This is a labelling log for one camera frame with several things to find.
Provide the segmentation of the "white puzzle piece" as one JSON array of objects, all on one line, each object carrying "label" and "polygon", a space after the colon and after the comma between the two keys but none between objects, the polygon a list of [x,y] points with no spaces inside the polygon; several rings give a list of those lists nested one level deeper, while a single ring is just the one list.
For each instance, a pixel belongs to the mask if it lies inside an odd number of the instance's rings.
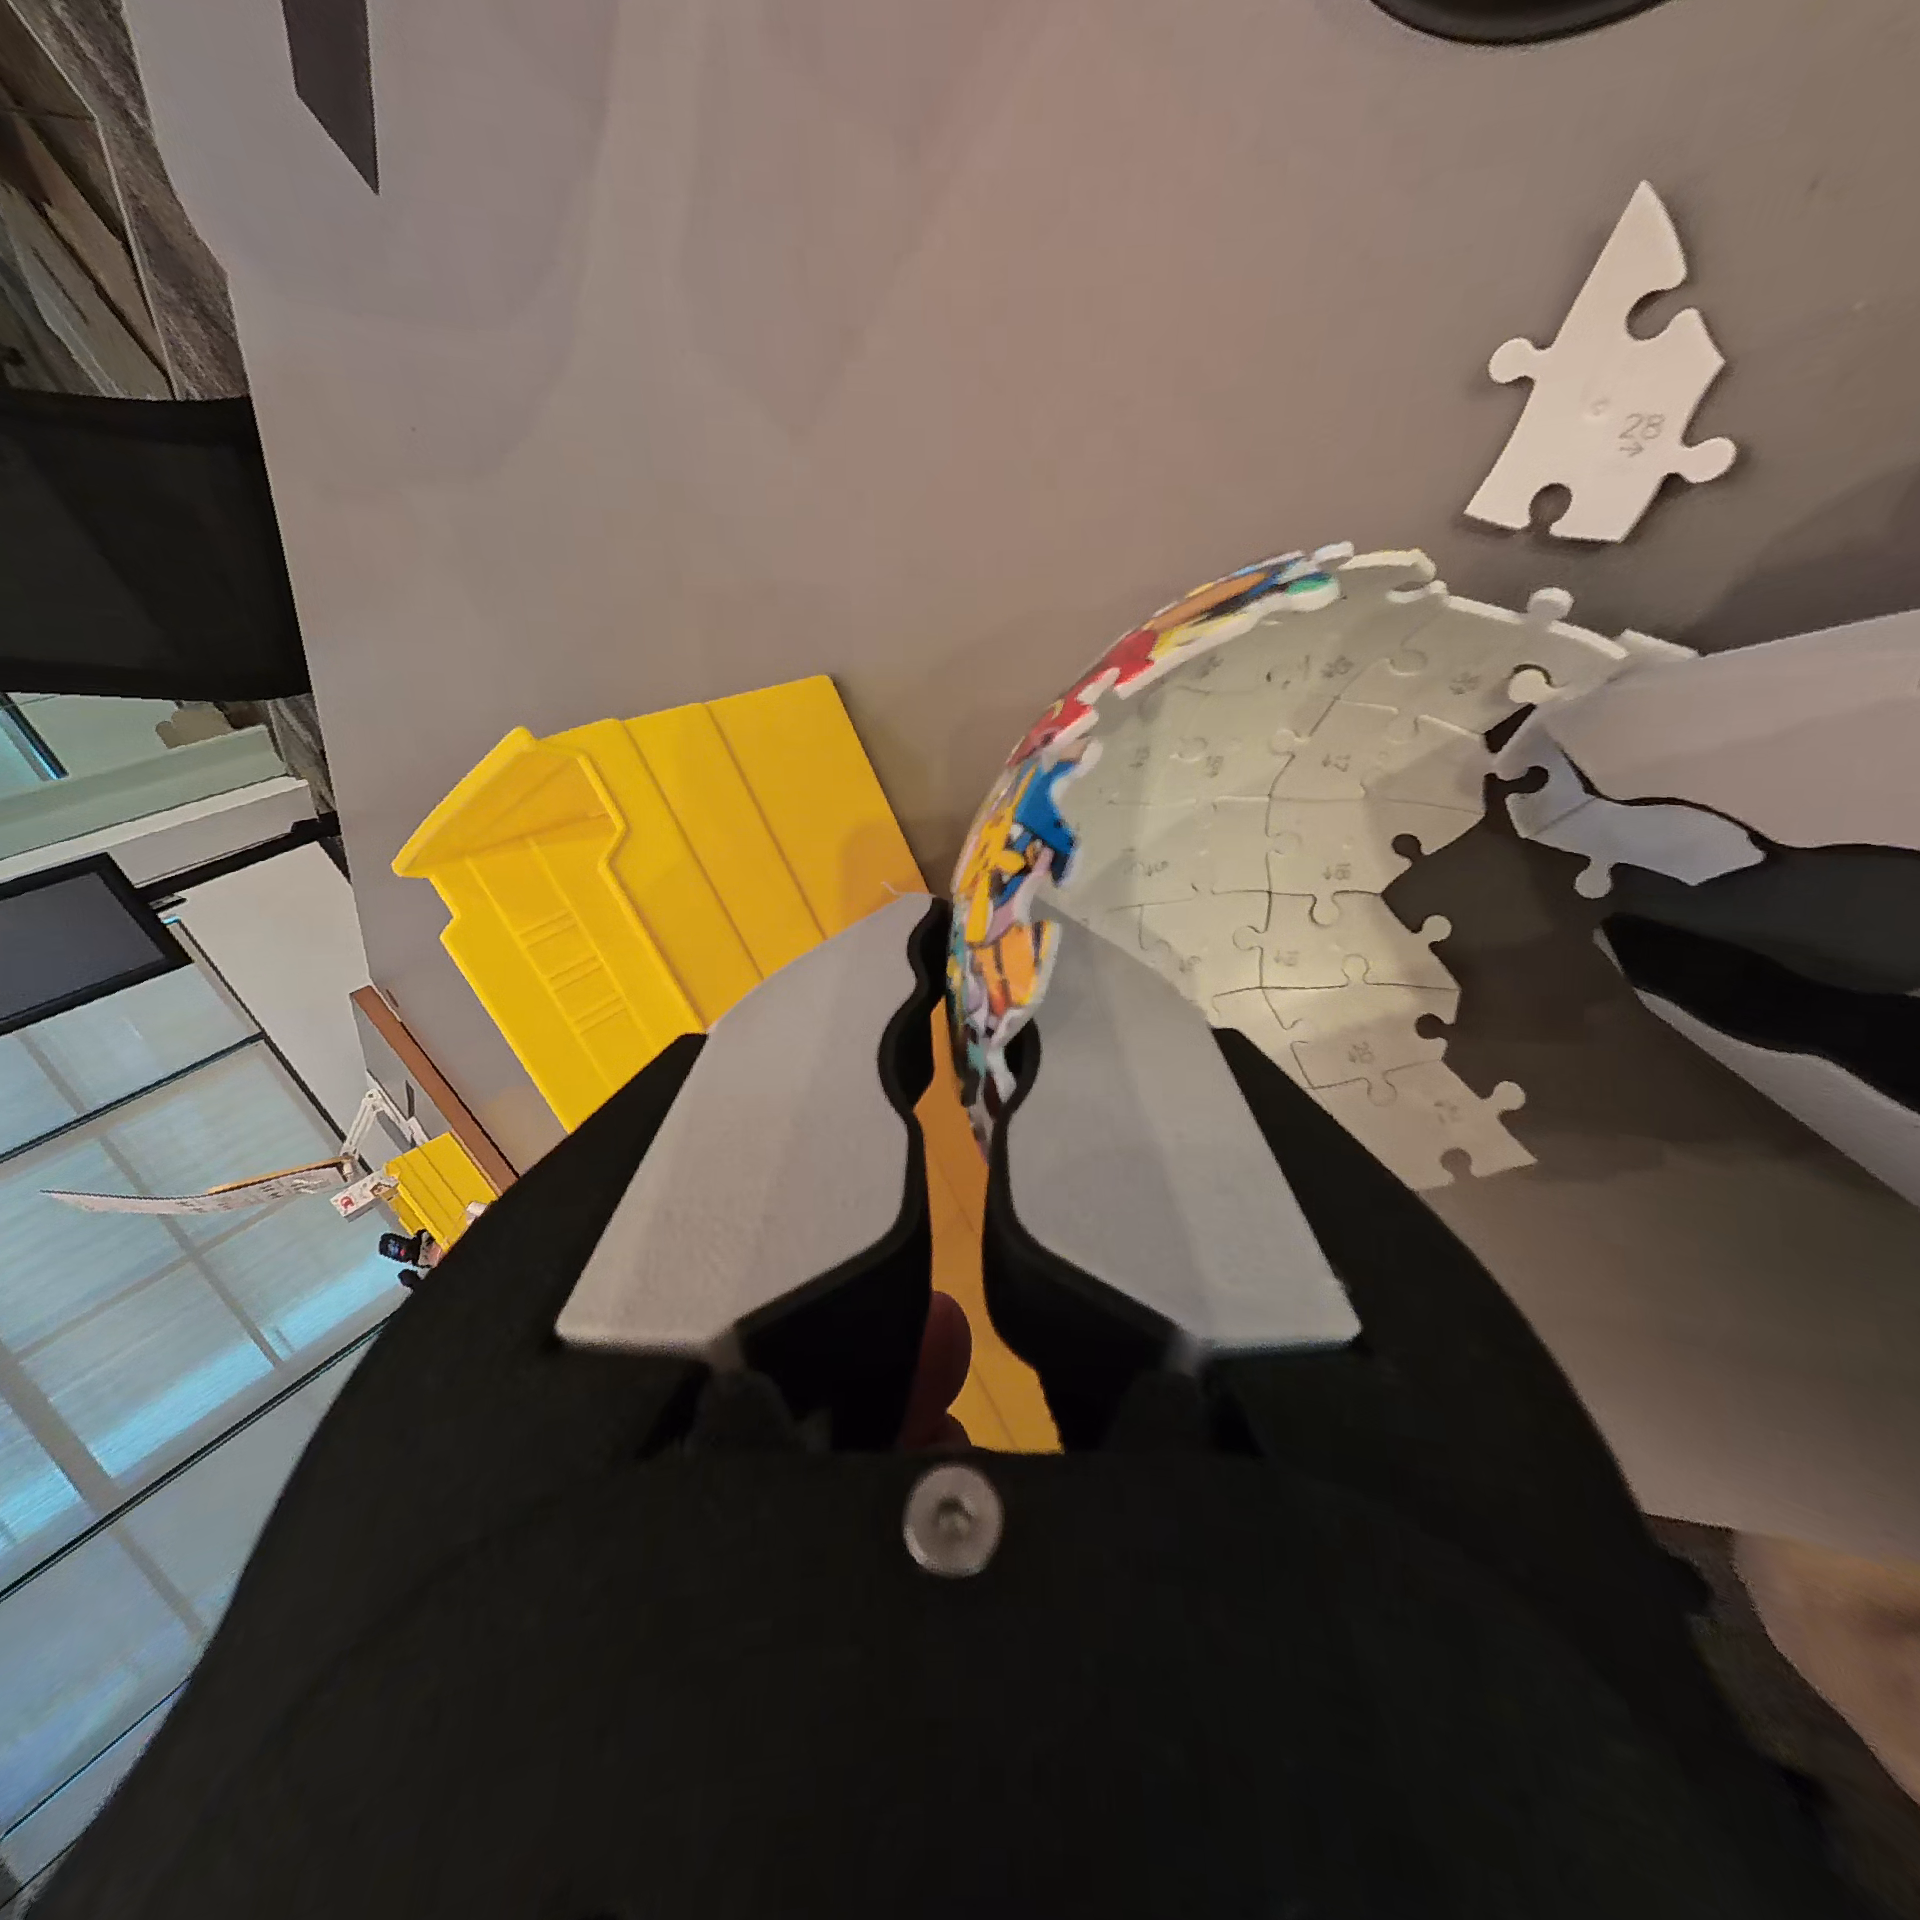
[{"label": "white puzzle piece", "polygon": [[1527,381],[1527,403],[1466,517],[1519,532],[1538,495],[1563,489],[1569,506],[1547,525],[1554,540],[1619,544],[1650,509],[1664,482],[1691,488],[1738,461],[1730,439],[1691,442],[1697,409],[1723,368],[1705,320],[1691,306],[1650,337],[1633,313],[1689,277],[1673,218],[1650,184],[1638,184],[1616,226],[1547,346],[1503,343],[1489,377]]},{"label": "white puzzle piece", "polygon": [[1701,884],[1752,871],[1767,856],[1752,831],[1710,809],[1605,799],[1554,746],[1534,747],[1499,772],[1534,780],[1507,793],[1510,824],[1522,842],[1577,860],[1573,891],[1585,901],[1608,899],[1622,869]]}]

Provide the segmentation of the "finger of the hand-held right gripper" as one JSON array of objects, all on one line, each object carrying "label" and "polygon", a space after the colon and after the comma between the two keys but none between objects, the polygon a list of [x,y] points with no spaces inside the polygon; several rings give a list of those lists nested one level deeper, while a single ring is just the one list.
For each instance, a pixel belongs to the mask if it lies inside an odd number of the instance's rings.
[{"label": "finger of the hand-held right gripper", "polygon": [[1918,1000],[1811,976],[1765,951],[1640,915],[1600,949],[1673,1034],[1883,1187],[1918,1184]]},{"label": "finger of the hand-held right gripper", "polygon": [[1805,853],[1912,858],[1917,612],[1710,656],[1645,648],[1609,682],[1534,707],[1499,765],[1543,746],[1571,757],[1609,801],[1689,802],[1752,831],[1763,865]]}]

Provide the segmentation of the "dark monitor screen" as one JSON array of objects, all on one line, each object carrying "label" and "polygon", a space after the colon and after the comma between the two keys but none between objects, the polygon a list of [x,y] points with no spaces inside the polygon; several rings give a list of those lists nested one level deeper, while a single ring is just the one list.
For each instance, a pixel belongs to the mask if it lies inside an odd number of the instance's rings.
[{"label": "dark monitor screen", "polygon": [[190,965],[111,853],[2,883],[6,1039]]}]

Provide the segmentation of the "small yellow plastic bin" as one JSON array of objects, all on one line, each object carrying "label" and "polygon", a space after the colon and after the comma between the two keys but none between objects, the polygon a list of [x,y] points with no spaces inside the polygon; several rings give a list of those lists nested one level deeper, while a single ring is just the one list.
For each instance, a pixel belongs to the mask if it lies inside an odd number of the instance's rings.
[{"label": "small yellow plastic bin", "polygon": [[440,1135],[400,1153],[383,1172],[392,1184],[389,1205],[402,1232],[423,1234],[440,1257],[501,1194],[499,1181],[456,1135]]}]

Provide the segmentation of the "dark narrow strip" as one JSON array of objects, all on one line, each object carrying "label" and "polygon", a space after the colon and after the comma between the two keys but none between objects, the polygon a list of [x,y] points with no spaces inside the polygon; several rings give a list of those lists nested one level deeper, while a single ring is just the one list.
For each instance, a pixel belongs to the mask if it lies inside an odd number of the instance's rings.
[{"label": "dark narrow strip", "polygon": [[295,96],[370,193],[381,189],[369,2],[280,2]]}]

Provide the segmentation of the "colourful half-built puzzle ball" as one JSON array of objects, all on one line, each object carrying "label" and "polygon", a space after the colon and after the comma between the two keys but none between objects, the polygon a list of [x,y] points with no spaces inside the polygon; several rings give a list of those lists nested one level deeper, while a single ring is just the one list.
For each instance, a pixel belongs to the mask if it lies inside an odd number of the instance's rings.
[{"label": "colourful half-built puzzle ball", "polygon": [[1608,637],[1547,588],[1455,595],[1421,552],[1331,544],[1193,589],[1115,640],[1000,768],[952,875],[953,1064],[974,1136],[1014,1097],[1065,929],[1149,965],[1407,1187],[1527,1169],[1526,1092],[1447,1064],[1459,986],[1386,891],[1473,832],[1510,719],[1695,652]]}]

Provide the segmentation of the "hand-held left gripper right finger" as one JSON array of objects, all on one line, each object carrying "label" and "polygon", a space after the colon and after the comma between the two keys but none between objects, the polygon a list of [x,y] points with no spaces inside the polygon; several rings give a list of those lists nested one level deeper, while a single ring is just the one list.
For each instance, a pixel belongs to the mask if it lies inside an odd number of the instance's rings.
[{"label": "hand-held left gripper right finger", "polygon": [[1056,936],[1000,1120],[1016,1223],[1177,1349],[1344,1349],[1360,1319],[1217,1045],[1146,961]]}]

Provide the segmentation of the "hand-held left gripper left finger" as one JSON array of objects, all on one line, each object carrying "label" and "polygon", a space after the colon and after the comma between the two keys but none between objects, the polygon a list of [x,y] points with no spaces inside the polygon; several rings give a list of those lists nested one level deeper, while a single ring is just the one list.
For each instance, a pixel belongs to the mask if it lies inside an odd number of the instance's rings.
[{"label": "hand-held left gripper left finger", "polygon": [[921,1007],[933,897],[899,897],[731,1007],[560,1311],[574,1349],[721,1354],[880,1244],[909,1197],[909,1120],[880,1047]]}]

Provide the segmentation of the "black round dish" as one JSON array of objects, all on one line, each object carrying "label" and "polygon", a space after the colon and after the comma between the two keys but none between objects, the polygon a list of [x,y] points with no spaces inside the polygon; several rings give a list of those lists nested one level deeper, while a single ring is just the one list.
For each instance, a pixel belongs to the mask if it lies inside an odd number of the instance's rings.
[{"label": "black round dish", "polygon": [[1664,2],[1415,2],[1378,0],[1373,7],[1422,36],[1466,47],[1533,47],[1605,33],[1622,21],[1662,10]]}]

